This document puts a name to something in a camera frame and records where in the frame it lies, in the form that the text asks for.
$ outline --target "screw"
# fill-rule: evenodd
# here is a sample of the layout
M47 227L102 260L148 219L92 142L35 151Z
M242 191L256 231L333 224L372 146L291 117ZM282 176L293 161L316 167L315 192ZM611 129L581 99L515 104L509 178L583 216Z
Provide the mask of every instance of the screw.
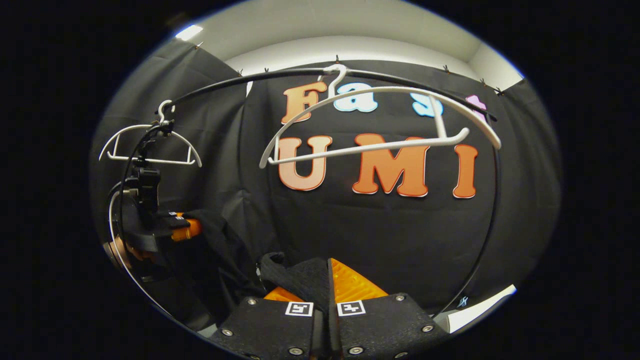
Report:
M361 352L363 352L363 351L364 351L364 349L363 349L363 348L361 348L361 347L352 347L351 349L349 349L349 354L351 354L351 355L358 355L358 354L360 354L360 353L361 353Z

